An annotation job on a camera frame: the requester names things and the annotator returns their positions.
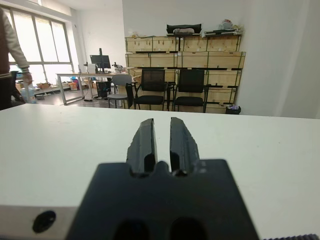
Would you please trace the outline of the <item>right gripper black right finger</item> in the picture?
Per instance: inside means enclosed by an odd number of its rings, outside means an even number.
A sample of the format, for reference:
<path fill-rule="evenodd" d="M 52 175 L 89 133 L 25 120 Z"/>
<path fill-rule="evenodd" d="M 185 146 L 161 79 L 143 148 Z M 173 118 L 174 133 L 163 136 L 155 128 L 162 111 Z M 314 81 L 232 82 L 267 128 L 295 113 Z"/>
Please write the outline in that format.
<path fill-rule="evenodd" d="M 198 146 L 183 120 L 170 120 L 170 166 L 173 176 L 192 174 L 200 161 Z"/>

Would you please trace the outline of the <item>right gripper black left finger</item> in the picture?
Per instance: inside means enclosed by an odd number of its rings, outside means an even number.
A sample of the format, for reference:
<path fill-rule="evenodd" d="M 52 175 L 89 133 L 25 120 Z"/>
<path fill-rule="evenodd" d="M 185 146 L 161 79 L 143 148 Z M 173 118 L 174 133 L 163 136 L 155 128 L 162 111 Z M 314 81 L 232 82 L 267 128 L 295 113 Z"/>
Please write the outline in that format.
<path fill-rule="evenodd" d="M 127 149 L 126 163 L 134 175 L 149 175 L 158 162 L 154 119 L 140 123 Z"/>

